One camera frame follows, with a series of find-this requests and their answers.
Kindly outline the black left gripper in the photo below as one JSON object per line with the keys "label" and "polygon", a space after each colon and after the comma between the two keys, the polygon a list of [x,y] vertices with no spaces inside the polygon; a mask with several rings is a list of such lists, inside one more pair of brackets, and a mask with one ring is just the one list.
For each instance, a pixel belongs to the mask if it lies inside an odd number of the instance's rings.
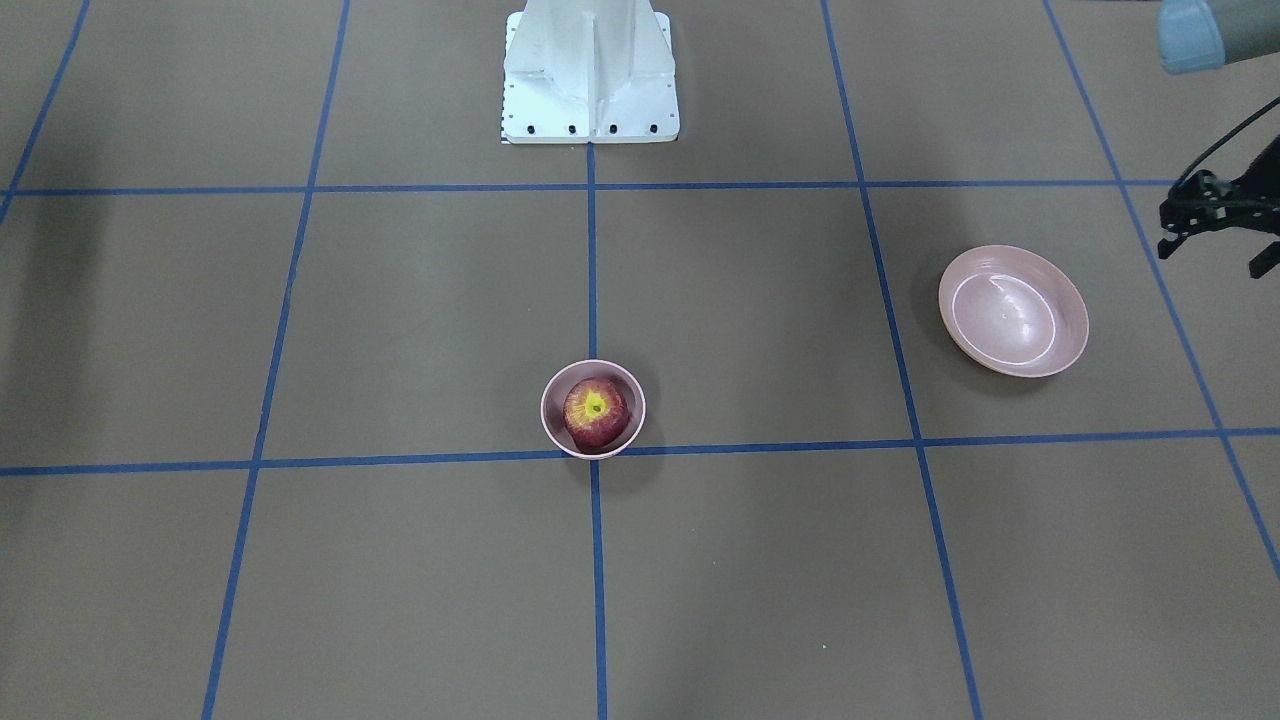
{"label": "black left gripper", "polygon": [[[1192,236],[1230,228],[1279,234],[1279,140],[1235,179],[1221,179],[1206,169],[1176,182],[1158,206],[1162,236],[1158,260],[1170,259]],[[1251,279],[1261,279],[1280,264],[1280,242],[1271,242],[1248,261]]]}

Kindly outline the grey blue-capped left robot arm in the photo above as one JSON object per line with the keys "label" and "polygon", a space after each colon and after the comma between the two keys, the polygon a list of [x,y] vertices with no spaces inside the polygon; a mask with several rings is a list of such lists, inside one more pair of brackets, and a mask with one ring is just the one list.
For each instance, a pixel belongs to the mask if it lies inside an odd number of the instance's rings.
{"label": "grey blue-capped left robot arm", "polygon": [[[1162,69],[1170,76],[1220,70],[1231,64],[1277,54],[1276,1],[1162,1],[1156,19]],[[1261,279],[1279,264],[1277,141],[1272,138],[1234,179],[1206,168],[1219,150],[1271,111],[1268,100],[1201,151],[1171,183],[1158,205],[1164,237],[1158,259],[1171,258],[1188,240],[1206,233],[1242,229],[1272,240],[1248,261],[1248,274]]]}

